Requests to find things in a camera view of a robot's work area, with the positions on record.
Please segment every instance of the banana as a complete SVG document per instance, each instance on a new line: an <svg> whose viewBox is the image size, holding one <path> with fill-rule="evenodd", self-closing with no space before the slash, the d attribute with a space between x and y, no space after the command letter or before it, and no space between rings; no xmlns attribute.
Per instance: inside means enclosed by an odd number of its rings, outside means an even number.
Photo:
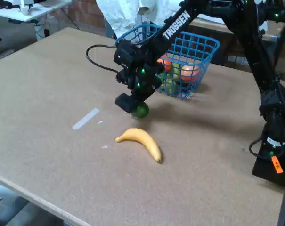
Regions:
<svg viewBox="0 0 285 226"><path fill-rule="evenodd" d="M151 156L155 159L156 162L160 162L161 160L161 151L156 143L156 141L144 130L131 128L126 130L120 137L116 138L115 141L117 143L123 140L135 140L139 143L143 144Z"/></svg>

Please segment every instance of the white fabric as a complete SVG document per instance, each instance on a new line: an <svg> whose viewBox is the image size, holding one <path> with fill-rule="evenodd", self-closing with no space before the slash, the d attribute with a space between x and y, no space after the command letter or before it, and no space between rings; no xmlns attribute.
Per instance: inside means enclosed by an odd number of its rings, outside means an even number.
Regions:
<svg viewBox="0 0 285 226"><path fill-rule="evenodd" d="M149 21L163 26L164 20L172 16L179 8L182 0L97 0L97 4L104 17L111 25L117 37L128 32L136 24L137 14L142 7L149 10L144 13ZM206 15L199 15L200 18L215 21L223 24L223 20L212 18ZM268 29L267 22L261 29Z"/></svg>

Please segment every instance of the orange tag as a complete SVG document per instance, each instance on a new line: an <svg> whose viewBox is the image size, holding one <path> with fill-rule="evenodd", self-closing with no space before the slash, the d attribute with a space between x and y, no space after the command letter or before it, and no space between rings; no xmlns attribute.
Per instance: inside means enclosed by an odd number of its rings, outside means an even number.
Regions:
<svg viewBox="0 0 285 226"><path fill-rule="evenodd" d="M276 169L276 172L277 173L283 173L283 169L282 169L282 167L279 164L278 158L276 156L272 156L271 159L272 159L273 165L274 165L274 167Z"/></svg>

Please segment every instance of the basket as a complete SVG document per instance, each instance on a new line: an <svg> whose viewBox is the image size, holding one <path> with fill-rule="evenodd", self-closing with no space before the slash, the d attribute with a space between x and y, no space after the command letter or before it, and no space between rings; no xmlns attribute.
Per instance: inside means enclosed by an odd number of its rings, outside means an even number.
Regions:
<svg viewBox="0 0 285 226"><path fill-rule="evenodd" d="M139 46L160 28L153 24L140 25L122 35L116 43L120 39L127 39ZM158 60L164 64L165 71L156 75L162 80L157 91L182 100L188 98L200 84L219 47L219 41L213 38L182 32Z"/></svg>

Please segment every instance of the white tape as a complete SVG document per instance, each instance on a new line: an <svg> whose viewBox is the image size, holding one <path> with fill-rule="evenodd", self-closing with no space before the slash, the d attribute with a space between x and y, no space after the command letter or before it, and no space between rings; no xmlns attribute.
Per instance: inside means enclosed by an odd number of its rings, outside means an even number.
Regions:
<svg viewBox="0 0 285 226"><path fill-rule="evenodd" d="M72 126L72 128L74 130L79 129L80 127L82 127L84 124L86 124L90 119L92 119L97 113L99 112L99 110L97 108L94 108L92 111L90 111L85 117L83 117L81 120L79 120L74 126Z"/></svg>

